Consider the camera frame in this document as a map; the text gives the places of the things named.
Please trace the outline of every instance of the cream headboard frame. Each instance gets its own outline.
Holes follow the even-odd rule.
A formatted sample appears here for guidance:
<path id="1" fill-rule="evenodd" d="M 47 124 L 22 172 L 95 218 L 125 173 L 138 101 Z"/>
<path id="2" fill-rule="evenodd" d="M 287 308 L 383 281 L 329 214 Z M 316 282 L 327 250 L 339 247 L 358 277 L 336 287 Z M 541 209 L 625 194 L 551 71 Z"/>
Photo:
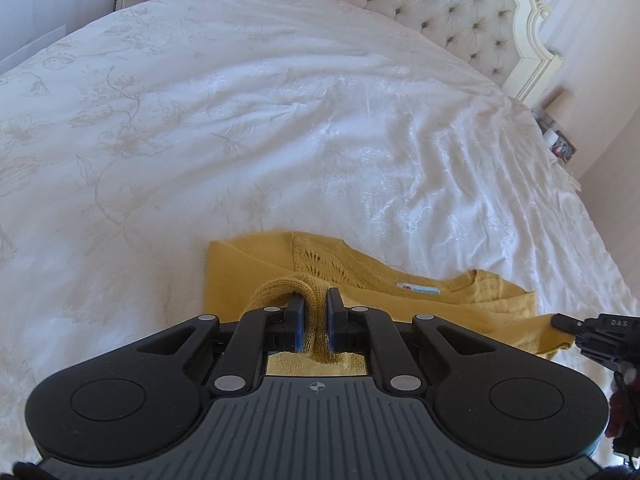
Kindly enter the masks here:
<path id="1" fill-rule="evenodd" d="M 416 5 L 423 4 L 421 7 L 416 7 L 414 2 L 417 0 L 404 0 L 410 1 L 413 7 L 407 7 L 406 15 L 399 14 L 402 9 L 403 0 L 380 0 L 373 3 L 378 4 L 378 8 L 371 8 L 374 6 L 368 6 L 367 0 L 347 0 L 352 4 L 370 8 L 375 12 L 385 14 L 390 18 L 397 18 L 399 22 L 414 28 L 420 29 L 420 21 L 422 18 L 418 15 L 420 12 L 425 13 L 424 9 L 427 9 L 424 2 L 418 0 Z M 551 77 L 562 65 L 562 57 L 559 54 L 551 53 L 546 49 L 542 41 L 540 40 L 539 27 L 542 20 L 549 18 L 551 14 L 551 8 L 544 2 L 544 0 L 503 0 L 502 3 L 497 0 L 485 0 L 482 5 L 478 1 L 466 0 L 464 4 L 466 6 L 465 15 L 460 16 L 458 20 L 458 30 L 449 30 L 452 28 L 450 23 L 453 21 L 450 16 L 444 16 L 447 10 L 452 12 L 451 8 L 443 9 L 443 5 L 446 2 L 453 0 L 440 0 L 439 6 L 435 9 L 430 9 L 431 12 L 436 12 L 438 15 L 433 20 L 433 27 L 440 27 L 447 30 L 427 30 L 424 35 L 439 43 L 440 46 L 447 48 L 460 59 L 469 62 L 471 66 L 484 73 L 489 78 L 498 83 L 507 95 L 510 95 L 529 107 L 532 107 L 541 97 L 549 84 Z M 503 13 L 508 12 L 508 22 L 505 20 L 499 20 L 493 12 L 498 12 L 500 16 Z M 493 16 L 490 20 L 484 20 L 483 23 L 472 23 L 472 17 L 470 14 L 480 16 L 480 14 L 490 14 Z M 421 24 L 422 28 L 426 25 L 425 22 Z M 471 31 L 471 28 L 475 29 L 480 25 L 486 26 L 487 31 L 484 36 L 479 35 L 476 31 Z M 513 31 L 509 34 L 505 34 L 502 30 L 498 32 L 499 25 L 502 28 L 513 27 Z M 505 47 L 501 52 L 497 49 L 500 48 L 502 41 L 495 41 L 496 38 L 500 38 L 502 35 L 506 38 L 505 43 L 509 43 L 510 50 L 505 50 Z M 455 44 L 449 44 L 454 40 L 454 37 L 464 36 L 464 45 L 456 46 Z M 472 44 L 469 37 L 473 35 L 474 43 Z M 479 54 L 476 54 L 478 50 L 481 50 L 487 60 L 484 64 L 478 61 Z M 504 67 L 500 67 L 495 61 L 496 56 L 499 58 L 502 55 L 503 59 L 506 59 Z"/>

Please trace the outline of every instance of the baseboard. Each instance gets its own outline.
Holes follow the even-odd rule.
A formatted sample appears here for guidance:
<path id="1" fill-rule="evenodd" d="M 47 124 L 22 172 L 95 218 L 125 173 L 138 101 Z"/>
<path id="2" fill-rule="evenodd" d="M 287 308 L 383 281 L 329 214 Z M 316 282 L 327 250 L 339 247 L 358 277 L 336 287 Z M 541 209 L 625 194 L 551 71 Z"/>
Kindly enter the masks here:
<path id="1" fill-rule="evenodd" d="M 23 61 L 29 59 L 34 54 L 37 54 L 43 48 L 47 48 L 50 44 L 55 43 L 57 40 L 61 40 L 66 36 L 66 25 L 58 27 L 51 32 L 48 32 L 44 36 L 40 36 L 37 40 L 31 41 L 24 47 L 16 50 L 13 54 L 9 54 L 3 60 L 0 60 L 0 75 L 7 70 L 20 65 Z"/>

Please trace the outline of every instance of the red glove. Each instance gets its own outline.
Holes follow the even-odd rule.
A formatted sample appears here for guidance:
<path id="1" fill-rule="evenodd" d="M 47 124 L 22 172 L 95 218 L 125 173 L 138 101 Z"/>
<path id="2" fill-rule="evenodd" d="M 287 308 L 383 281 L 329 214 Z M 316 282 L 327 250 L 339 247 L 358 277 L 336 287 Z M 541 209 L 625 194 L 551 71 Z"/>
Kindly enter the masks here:
<path id="1" fill-rule="evenodd" d="M 631 407 L 627 396 L 630 394 L 632 397 L 640 398 L 640 373 L 631 363 L 627 362 L 620 363 L 620 373 L 626 384 L 627 391 L 620 391 L 616 380 L 611 383 L 613 394 L 609 399 L 609 424 L 604 433 L 609 438 L 621 436 L 625 423 L 639 418 L 639 413 L 633 412 L 634 409 Z"/>

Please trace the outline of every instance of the gray ribbed gripper base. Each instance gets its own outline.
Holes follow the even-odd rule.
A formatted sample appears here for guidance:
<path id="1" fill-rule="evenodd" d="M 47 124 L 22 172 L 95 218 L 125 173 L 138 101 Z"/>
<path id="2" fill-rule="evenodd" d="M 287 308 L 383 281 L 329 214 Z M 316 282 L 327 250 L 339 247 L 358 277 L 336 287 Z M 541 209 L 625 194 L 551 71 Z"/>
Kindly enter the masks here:
<path id="1" fill-rule="evenodd" d="M 370 377 L 266 377 L 252 394 L 214 402 L 161 456 L 114 468 L 41 466 L 60 480 L 584 480 L 598 470 L 587 457 L 545 468 L 477 457 L 419 400 L 388 396 Z"/>

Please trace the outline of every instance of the photo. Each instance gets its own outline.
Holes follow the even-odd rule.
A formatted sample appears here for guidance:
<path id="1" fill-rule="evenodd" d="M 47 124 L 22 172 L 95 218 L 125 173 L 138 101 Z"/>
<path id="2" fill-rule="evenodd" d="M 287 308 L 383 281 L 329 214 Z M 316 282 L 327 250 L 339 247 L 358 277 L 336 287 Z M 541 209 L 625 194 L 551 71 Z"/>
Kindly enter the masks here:
<path id="1" fill-rule="evenodd" d="M 558 132 L 558 140 L 551 147 L 551 151 L 556 157 L 569 162 L 575 154 L 575 146 L 562 133 Z"/>

